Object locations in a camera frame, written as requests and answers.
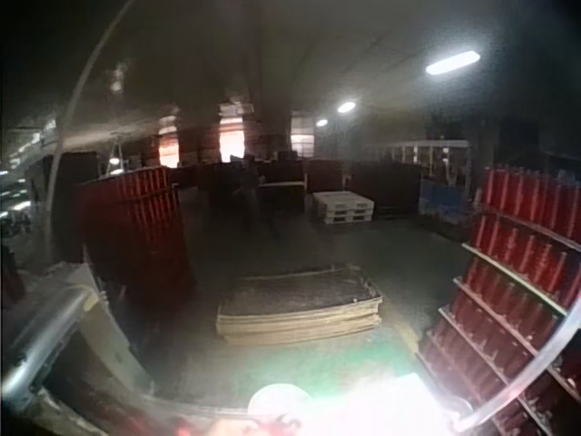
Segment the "stacked red crates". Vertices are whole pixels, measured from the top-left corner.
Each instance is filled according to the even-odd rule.
[[[491,398],[537,355],[579,298],[578,197],[576,183],[487,170],[485,209],[470,242],[479,256],[456,281],[458,296],[440,310],[444,319],[419,352],[447,390],[475,403]],[[581,352],[572,342],[494,422],[503,434],[568,434],[580,411]]]
[[[79,188],[79,218],[94,269],[127,286],[129,300],[172,312],[192,289],[177,193],[165,167],[120,174]]]

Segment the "concrete floor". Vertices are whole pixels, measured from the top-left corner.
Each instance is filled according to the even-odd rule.
[[[311,394],[341,393],[373,377],[418,370],[413,349],[439,306],[454,294],[468,253],[406,220],[322,227],[305,216],[277,219],[280,237],[247,234],[236,216],[210,216],[196,195],[181,195],[196,298],[144,353],[160,395],[208,406],[245,407],[274,382]],[[218,303],[237,277],[329,263],[355,263],[386,302],[370,332],[276,347],[235,347],[214,327]]]

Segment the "white pallet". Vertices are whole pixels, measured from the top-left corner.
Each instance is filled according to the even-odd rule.
[[[325,216],[331,212],[373,211],[374,206],[371,200],[349,191],[314,193],[313,198],[319,216]]]
[[[323,219],[325,224],[350,224],[368,223],[373,218],[373,211],[370,213],[353,213],[348,215],[327,216]]]

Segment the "metal shelf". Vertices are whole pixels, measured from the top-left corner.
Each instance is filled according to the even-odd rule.
[[[481,404],[483,402],[482,401],[482,398],[480,398],[480,395],[478,395],[478,393],[476,391],[474,391],[473,386],[472,386],[472,383],[470,382],[470,380],[468,380],[466,378],[466,376],[464,375],[464,373],[461,370],[458,369],[458,367],[456,366],[456,364],[452,360],[449,359],[449,357],[446,354],[446,352],[444,352],[444,350],[442,350],[442,347],[440,347],[438,341],[436,341],[436,338],[434,338],[430,332],[427,332],[427,336],[428,336],[428,339],[434,344],[434,346],[436,348],[438,348],[438,351],[441,354],[441,356],[444,359],[446,359],[446,361],[448,362],[448,365],[462,379],[462,382],[466,385],[467,389],[470,391],[470,394],[474,398],[476,398],[478,404]],[[449,392],[444,386],[442,386],[438,382],[438,376],[437,376],[437,374],[431,369],[431,367],[429,366],[429,363],[426,362],[426,360],[423,358],[423,356],[419,352],[416,353],[416,356],[418,357],[418,359],[422,363],[422,365],[426,368],[426,371],[429,373],[429,375],[432,377],[432,379],[438,385],[438,387],[442,391]],[[492,418],[492,423],[495,425],[495,427],[497,428],[497,430],[498,430],[498,432],[500,433],[501,436],[508,436],[508,433],[502,428],[502,426],[500,425],[500,423],[498,422],[498,420],[496,418],[494,418],[494,417]]]
[[[544,234],[547,238],[550,238],[554,241],[557,241],[558,243],[562,243],[564,246],[566,246],[572,250],[576,250],[578,252],[581,252],[581,243],[576,243],[575,241],[568,239],[565,236],[562,236],[558,233],[555,233],[552,230],[549,230],[546,227],[543,227],[542,225],[538,225],[535,223],[531,223],[529,221],[521,220],[520,218],[516,218],[516,217],[511,216],[511,215],[507,215],[507,214],[499,212],[499,211],[497,211],[489,206],[482,205],[481,209],[485,213],[493,213],[501,218],[504,218],[505,220],[511,221],[511,222],[516,223],[518,225],[522,225],[523,227],[526,227],[534,232]]]
[[[520,284],[521,286],[523,286],[525,289],[527,289],[527,291],[529,291],[530,293],[535,295],[538,298],[538,300],[541,300],[544,304],[549,306],[555,312],[559,313],[562,316],[566,316],[566,310],[563,306],[561,306],[558,302],[549,298],[544,292],[542,292],[540,289],[538,289],[533,283],[529,282],[525,276],[519,274],[518,272],[512,271],[510,268],[507,268],[502,263],[492,259],[491,257],[487,256],[486,254],[484,254],[480,250],[468,245],[467,243],[463,243],[462,246],[465,249],[467,249],[469,252],[478,256],[483,261],[486,261],[487,263],[494,266],[496,269],[501,271],[503,274],[507,275],[513,281],[515,281],[518,284]]]
[[[464,341],[466,341],[468,343],[468,345],[470,345],[470,347],[478,354],[478,356],[480,356],[480,358],[487,363],[488,367],[496,374],[496,376],[503,383],[508,384],[507,377],[505,377],[505,375],[495,365],[495,363],[493,361],[491,361],[486,356],[486,354],[484,354],[475,343],[472,342],[470,337],[464,332],[462,327],[460,327],[456,323],[456,321],[451,317],[451,315],[448,313],[448,311],[444,308],[441,308],[439,310],[439,312],[442,315],[442,317],[448,322],[448,324],[450,324],[458,332],[458,334],[460,336],[462,336]],[[517,401],[520,403],[522,408],[528,413],[528,415],[532,418],[532,420],[537,424],[537,427],[543,431],[544,434],[547,434],[547,435],[553,434],[550,426],[547,425],[547,423],[540,416],[538,416],[538,414],[535,411],[533,411],[533,409],[531,409],[531,407],[528,405],[528,403],[522,397],[518,397]]]
[[[517,329],[510,325],[510,323],[508,323],[503,316],[498,315],[496,312],[490,309],[490,307],[488,307],[488,305],[482,301],[482,299],[478,297],[478,295],[473,292],[467,284],[464,284],[459,278],[454,279],[454,284],[460,288],[460,290],[462,290],[462,292],[464,292],[473,302],[480,306],[480,308],[486,312],[490,318],[499,323],[500,326],[505,329],[505,331],[508,332],[513,338],[515,338],[533,357],[538,355],[537,349],[535,349],[535,347],[533,347]],[[576,389],[571,386],[561,374],[559,374],[554,368],[550,366],[547,367],[547,372],[553,376],[555,381],[559,383],[563,389],[565,389],[565,391],[567,391],[567,393],[573,397],[575,401],[577,401],[577,403],[581,404],[581,395],[579,395],[579,392],[577,392]]]

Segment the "warehouse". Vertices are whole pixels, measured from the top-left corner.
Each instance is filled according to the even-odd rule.
[[[574,434],[574,5],[47,7],[7,30],[10,423]]]

